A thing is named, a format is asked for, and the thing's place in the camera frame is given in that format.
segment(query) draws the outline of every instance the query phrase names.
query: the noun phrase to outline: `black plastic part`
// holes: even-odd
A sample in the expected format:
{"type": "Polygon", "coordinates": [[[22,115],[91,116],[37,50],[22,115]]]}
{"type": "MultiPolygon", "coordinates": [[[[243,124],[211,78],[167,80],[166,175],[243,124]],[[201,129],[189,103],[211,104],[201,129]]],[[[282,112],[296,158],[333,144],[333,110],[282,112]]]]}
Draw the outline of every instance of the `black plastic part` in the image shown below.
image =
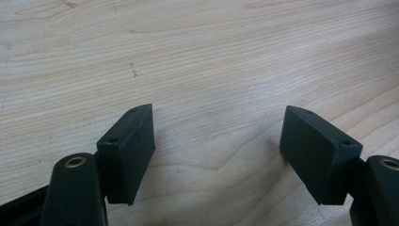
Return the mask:
{"type": "Polygon", "coordinates": [[[47,186],[0,206],[0,225],[39,225],[47,186]]]}
{"type": "Polygon", "coordinates": [[[128,110],[97,142],[109,203],[133,204],[155,150],[152,105],[128,110]]]}
{"type": "Polygon", "coordinates": [[[371,156],[366,162],[365,177],[378,225],[399,225],[399,161],[371,156]]]}
{"type": "Polygon", "coordinates": [[[350,208],[350,217],[353,226],[378,225],[375,208],[366,186],[364,171],[366,163],[358,161],[350,168],[347,175],[346,187],[348,193],[353,197],[350,208]]]}
{"type": "Polygon", "coordinates": [[[40,226],[107,225],[104,197],[93,154],[76,153],[53,169],[40,226]]]}
{"type": "Polygon", "coordinates": [[[309,110],[287,106],[279,145],[318,204],[343,204],[362,145],[309,110]]]}

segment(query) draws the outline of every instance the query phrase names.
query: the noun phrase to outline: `screw hole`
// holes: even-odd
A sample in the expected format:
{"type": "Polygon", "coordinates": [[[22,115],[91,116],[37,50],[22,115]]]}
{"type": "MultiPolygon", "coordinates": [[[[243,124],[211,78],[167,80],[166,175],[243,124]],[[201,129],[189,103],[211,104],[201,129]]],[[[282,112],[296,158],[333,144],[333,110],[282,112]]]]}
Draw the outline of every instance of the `screw hole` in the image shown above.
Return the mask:
{"type": "Polygon", "coordinates": [[[349,140],[341,140],[341,143],[343,145],[350,145],[351,144],[349,140]]]}
{"type": "Polygon", "coordinates": [[[387,168],[390,168],[392,170],[399,170],[399,164],[393,161],[390,161],[389,159],[384,159],[380,161],[382,165],[384,165],[387,168]]]}
{"type": "Polygon", "coordinates": [[[78,156],[78,157],[71,158],[70,160],[68,160],[65,163],[65,167],[66,168],[75,168],[75,167],[82,166],[85,163],[86,163],[86,158],[78,156]]]}
{"type": "Polygon", "coordinates": [[[118,142],[118,139],[117,139],[117,138],[110,138],[110,139],[108,140],[108,143],[116,143],[116,142],[118,142]]]}

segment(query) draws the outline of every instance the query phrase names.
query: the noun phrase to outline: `wooden table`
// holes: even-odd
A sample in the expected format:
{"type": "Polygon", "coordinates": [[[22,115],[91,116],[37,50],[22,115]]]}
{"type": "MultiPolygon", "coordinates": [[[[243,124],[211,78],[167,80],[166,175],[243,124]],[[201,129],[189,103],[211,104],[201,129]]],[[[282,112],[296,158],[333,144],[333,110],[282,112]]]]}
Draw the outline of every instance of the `wooden table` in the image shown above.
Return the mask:
{"type": "Polygon", "coordinates": [[[279,154],[287,105],[399,158],[399,2],[0,3],[0,203],[48,184],[127,109],[157,150],[110,225],[350,225],[279,154]]]}

